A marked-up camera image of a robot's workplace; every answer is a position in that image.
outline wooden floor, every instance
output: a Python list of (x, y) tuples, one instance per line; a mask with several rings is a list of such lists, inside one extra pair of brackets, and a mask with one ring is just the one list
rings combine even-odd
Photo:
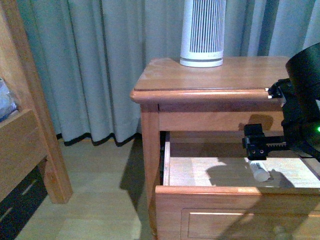
[(74, 194), (47, 197), (17, 240), (150, 240), (142, 141), (60, 143)]

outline wooden bed frame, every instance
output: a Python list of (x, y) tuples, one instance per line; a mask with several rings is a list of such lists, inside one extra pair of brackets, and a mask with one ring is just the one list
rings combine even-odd
[(0, 77), (18, 103), (0, 123), (0, 201), (39, 166), (51, 201), (67, 203), (70, 180), (15, 0), (0, 0)]

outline white blanket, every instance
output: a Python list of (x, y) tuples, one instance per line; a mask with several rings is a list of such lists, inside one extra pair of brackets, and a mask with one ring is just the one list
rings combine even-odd
[(5, 81), (0, 78), (0, 122), (17, 109), (14, 98)]

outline nightstand top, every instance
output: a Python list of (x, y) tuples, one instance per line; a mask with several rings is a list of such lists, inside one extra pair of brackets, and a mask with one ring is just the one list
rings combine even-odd
[(171, 58), (151, 60), (135, 91), (264, 89), (288, 78), (287, 57), (225, 57), (218, 67), (188, 67)]
[(178, 59), (155, 58), (147, 65), (131, 99), (136, 103), (266, 100), (265, 88), (288, 78), (288, 57), (225, 57), (218, 67), (183, 66)]

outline drawer front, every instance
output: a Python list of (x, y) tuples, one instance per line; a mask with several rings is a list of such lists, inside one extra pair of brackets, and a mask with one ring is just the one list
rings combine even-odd
[(320, 239), (317, 189), (157, 186), (156, 211), (160, 240)]
[(46, 156), (38, 124), (26, 109), (0, 123), (0, 201)]

